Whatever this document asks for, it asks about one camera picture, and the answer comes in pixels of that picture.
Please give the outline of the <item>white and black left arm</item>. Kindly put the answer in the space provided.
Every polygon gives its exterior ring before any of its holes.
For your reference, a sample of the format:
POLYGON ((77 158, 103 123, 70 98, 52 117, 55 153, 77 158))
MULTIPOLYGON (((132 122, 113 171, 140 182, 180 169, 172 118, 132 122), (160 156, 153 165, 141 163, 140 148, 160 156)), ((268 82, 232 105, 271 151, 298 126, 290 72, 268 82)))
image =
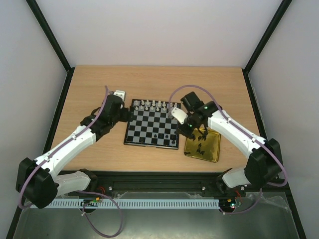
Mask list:
POLYGON ((25 158, 18 168, 16 190, 20 198, 42 209, 56 197, 74 191, 94 191, 98 178, 87 169, 60 175, 73 158, 101 137, 118 122, 130 122, 134 109, 124 106, 126 93, 116 90, 105 96, 102 105, 85 117, 80 125, 55 148, 37 157, 25 158))

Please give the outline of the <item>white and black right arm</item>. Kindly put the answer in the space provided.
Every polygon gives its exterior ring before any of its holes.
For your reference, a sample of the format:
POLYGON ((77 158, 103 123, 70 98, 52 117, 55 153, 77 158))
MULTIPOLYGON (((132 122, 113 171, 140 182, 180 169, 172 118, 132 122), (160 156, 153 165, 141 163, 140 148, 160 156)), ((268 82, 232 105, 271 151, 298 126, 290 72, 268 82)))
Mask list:
POLYGON ((211 129, 236 146, 247 158, 245 167, 230 168, 216 179, 217 190, 230 194, 235 188, 251 185, 260 189, 283 171, 279 143, 275 139, 266 140, 236 122, 222 107, 212 100, 201 101, 195 92, 181 99, 186 110, 172 107, 170 115, 179 123, 176 132, 192 138, 193 132, 204 126, 211 129))

